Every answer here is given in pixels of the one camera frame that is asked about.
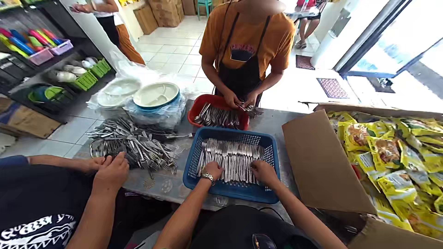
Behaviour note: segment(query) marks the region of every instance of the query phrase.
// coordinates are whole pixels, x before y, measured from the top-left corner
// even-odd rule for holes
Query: orange shirt
[[[216,59],[219,45],[219,57],[223,55],[223,49],[238,12],[236,10],[236,3],[232,2],[226,14],[221,41],[220,33],[228,4],[221,4],[211,12],[200,46],[199,52],[201,55]],[[241,22],[240,14],[232,33],[231,41],[223,57],[223,63],[227,67],[239,68],[244,64],[244,58],[255,54],[265,23],[266,18],[259,24]],[[281,70],[288,67],[294,34],[295,26],[293,22],[283,13],[271,16],[258,53],[261,80],[264,80],[266,77],[265,72],[269,64],[271,64],[271,67]]]

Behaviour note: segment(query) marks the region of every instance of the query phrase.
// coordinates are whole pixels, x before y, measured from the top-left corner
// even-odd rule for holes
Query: blue plastic basket
[[[207,138],[262,146],[264,148],[263,160],[275,168],[277,177],[280,179],[277,145],[271,135],[226,128],[202,127],[195,134],[186,162],[183,174],[183,183],[186,187],[194,189],[200,180],[200,177],[197,176],[198,159],[202,151],[202,142]],[[268,204],[275,204],[279,201],[275,193],[268,187],[245,182],[217,181],[217,184],[209,189],[209,193]]]

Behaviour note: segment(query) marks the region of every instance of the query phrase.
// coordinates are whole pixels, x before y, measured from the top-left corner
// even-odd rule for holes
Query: wristwatch
[[[202,173],[202,177],[211,180],[211,182],[212,182],[212,186],[215,185],[215,179],[214,179],[214,177],[212,177],[212,175],[211,175],[210,173],[208,173],[208,172],[204,172],[204,173]]]

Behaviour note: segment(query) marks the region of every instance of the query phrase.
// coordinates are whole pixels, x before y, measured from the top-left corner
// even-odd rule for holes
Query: green plastic basket
[[[84,73],[82,76],[78,77],[75,80],[74,84],[79,86],[82,90],[87,91],[97,81],[98,81],[97,78],[89,70],[88,72]]]
[[[94,73],[94,75],[99,78],[103,77],[107,72],[109,72],[109,70],[111,70],[111,67],[105,61],[105,59],[100,60],[91,68],[91,71]]]

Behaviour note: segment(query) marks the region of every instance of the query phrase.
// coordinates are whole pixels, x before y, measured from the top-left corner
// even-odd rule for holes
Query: foot
[[[306,41],[300,40],[296,45],[295,48],[296,49],[303,49],[306,48]]]

